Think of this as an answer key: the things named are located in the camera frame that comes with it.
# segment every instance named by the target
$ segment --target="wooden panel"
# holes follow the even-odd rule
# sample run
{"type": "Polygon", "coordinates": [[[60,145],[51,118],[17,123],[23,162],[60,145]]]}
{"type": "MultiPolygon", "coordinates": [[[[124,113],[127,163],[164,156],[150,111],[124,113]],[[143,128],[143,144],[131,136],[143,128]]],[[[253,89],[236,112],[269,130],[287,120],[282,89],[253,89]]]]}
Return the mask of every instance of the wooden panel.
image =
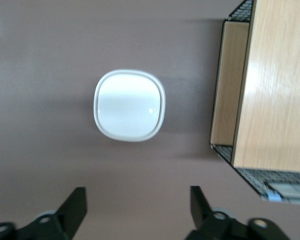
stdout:
{"type": "Polygon", "coordinates": [[[226,21],[223,26],[211,144],[233,145],[249,23],[226,21]]]}
{"type": "Polygon", "coordinates": [[[300,0],[257,0],[232,163],[300,172],[300,0]]]}

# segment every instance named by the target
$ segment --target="white plastic container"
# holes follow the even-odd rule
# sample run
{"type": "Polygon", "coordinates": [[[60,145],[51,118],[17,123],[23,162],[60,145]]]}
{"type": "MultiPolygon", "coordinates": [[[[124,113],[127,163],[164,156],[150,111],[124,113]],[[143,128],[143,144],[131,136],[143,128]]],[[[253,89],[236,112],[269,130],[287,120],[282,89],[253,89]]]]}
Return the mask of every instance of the white plastic container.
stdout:
{"type": "Polygon", "coordinates": [[[141,142],[152,138],[162,126],[165,108],[163,85],[143,71],[111,71],[95,89],[94,120],[111,139],[141,142]]]}

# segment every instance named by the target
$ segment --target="screw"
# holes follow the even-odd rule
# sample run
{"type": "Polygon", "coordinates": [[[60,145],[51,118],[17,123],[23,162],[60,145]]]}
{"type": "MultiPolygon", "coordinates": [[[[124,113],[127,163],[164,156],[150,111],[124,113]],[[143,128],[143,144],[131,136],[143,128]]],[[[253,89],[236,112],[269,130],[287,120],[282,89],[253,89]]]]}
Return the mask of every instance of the screw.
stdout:
{"type": "Polygon", "coordinates": [[[268,224],[265,221],[260,219],[254,220],[254,224],[263,229],[266,229],[268,227],[268,224]]]}
{"type": "Polygon", "coordinates": [[[0,226],[0,233],[8,229],[8,226],[0,226]]]}
{"type": "Polygon", "coordinates": [[[219,220],[225,220],[226,219],[226,216],[224,214],[222,214],[221,212],[216,212],[213,216],[216,219],[219,219],[219,220]]]}
{"type": "Polygon", "coordinates": [[[46,217],[40,219],[39,223],[44,224],[44,223],[49,222],[49,221],[50,221],[50,217],[46,216],[46,217]]]}

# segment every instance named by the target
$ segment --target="light wood grain surface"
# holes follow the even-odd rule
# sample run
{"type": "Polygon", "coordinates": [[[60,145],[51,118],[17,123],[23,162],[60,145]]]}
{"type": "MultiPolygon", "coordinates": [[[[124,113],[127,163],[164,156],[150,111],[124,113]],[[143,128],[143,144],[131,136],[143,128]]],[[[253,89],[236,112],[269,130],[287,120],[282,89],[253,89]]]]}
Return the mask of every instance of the light wood grain surface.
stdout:
{"type": "Polygon", "coordinates": [[[300,0],[257,0],[235,167],[300,172],[300,0]]]}
{"type": "Polygon", "coordinates": [[[211,144],[232,146],[234,142],[248,31],[247,22],[224,22],[211,144]]]}

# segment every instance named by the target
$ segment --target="mesh side panel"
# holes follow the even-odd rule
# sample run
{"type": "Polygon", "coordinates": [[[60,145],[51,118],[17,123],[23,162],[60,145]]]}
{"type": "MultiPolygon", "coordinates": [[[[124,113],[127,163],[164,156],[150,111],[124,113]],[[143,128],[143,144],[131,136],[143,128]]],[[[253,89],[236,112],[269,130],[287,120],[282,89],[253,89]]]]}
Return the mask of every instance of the mesh side panel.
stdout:
{"type": "MultiPolygon", "coordinates": [[[[215,145],[213,148],[229,164],[233,152],[232,146],[215,145]]],[[[300,184],[300,172],[270,171],[261,169],[235,168],[235,170],[246,180],[261,196],[269,198],[269,192],[273,191],[268,183],[300,184]]]]}
{"type": "Polygon", "coordinates": [[[253,0],[246,0],[241,3],[228,17],[229,21],[248,22],[251,21],[253,0]]]}

